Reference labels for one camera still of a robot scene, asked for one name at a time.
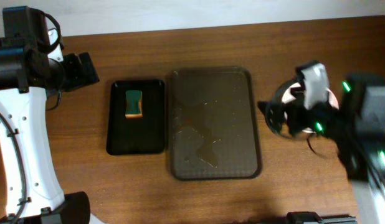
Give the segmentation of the white plate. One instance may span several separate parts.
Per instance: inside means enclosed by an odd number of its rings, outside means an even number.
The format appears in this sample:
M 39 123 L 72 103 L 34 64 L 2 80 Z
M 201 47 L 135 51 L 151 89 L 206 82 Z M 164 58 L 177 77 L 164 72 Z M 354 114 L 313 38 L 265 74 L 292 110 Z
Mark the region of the white plate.
M 296 98 L 292 95 L 291 90 L 292 90 L 292 88 L 298 88 L 298 87 L 301 87 L 301 85 L 298 82 L 295 82 L 292 85 L 290 85 L 284 91 L 284 93 L 281 97 L 281 102 L 282 103 L 289 103 L 289 102 L 295 100 Z M 335 94 L 329 88 L 327 88 L 327 92 L 328 92 L 328 102 L 330 103 L 330 105 L 336 109 L 339 109 L 339 103 L 338 103 L 338 100 L 337 100 Z M 306 128 L 302 132 L 306 133 L 306 134 L 313 134 L 314 133 L 314 131 L 310 128 Z

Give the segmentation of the green and yellow sponge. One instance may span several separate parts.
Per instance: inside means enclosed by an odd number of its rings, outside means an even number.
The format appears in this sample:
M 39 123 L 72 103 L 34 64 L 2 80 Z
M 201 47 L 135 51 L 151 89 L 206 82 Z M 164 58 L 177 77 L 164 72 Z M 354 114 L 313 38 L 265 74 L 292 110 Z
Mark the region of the green and yellow sponge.
M 126 96 L 125 117 L 128 119 L 142 118 L 142 91 L 128 90 Z

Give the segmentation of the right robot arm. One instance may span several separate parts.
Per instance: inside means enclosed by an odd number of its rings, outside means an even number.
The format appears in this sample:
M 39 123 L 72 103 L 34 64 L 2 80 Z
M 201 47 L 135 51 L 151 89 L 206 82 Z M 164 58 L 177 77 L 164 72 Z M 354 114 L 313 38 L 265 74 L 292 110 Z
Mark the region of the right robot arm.
M 259 101 L 269 129 L 288 139 L 304 129 L 335 142 L 351 182 L 363 223 L 385 223 L 385 79 L 352 73 L 343 82 L 338 108 L 329 101 L 326 75 L 301 73 Z

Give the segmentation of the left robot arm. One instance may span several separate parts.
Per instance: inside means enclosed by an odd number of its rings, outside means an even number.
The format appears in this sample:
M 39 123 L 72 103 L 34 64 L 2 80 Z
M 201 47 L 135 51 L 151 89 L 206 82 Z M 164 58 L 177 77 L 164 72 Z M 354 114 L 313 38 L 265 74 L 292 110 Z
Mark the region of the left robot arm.
M 85 192 L 65 194 L 55 174 L 45 114 L 51 96 L 99 81 L 87 53 L 63 55 L 59 23 L 27 6 L 2 11 L 0 150 L 7 205 L 1 223 L 98 223 Z

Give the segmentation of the brown plastic serving tray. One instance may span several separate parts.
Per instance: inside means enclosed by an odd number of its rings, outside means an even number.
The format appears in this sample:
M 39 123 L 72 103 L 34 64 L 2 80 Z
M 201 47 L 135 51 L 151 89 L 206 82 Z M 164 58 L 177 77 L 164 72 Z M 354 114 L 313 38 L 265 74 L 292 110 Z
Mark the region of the brown plastic serving tray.
M 242 67 L 169 78 L 169 168 L 178 180 L 254 179 L 262 171 L 252 77 Z

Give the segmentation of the black rectangular tray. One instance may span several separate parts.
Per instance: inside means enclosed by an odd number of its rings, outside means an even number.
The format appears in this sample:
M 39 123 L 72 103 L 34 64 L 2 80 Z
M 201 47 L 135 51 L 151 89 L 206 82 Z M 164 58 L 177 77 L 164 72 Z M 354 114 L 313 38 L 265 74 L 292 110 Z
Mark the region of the black rectangular tray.
M 111 85 L 107 153 L 157 154 L 165 147 L 164 81 L 118 80 Z M 142 91 L 142 118 L 125 117 L 128 90 Z

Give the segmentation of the black base bracket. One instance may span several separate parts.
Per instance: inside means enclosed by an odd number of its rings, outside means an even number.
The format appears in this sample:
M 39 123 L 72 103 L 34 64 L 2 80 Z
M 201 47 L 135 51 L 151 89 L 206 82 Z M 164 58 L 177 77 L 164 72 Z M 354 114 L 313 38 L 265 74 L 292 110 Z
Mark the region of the black base bracket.
M 289 212 L 287 224 L 357 224 L 357 218 L 350 215 L 319 216 L 315 212 Z

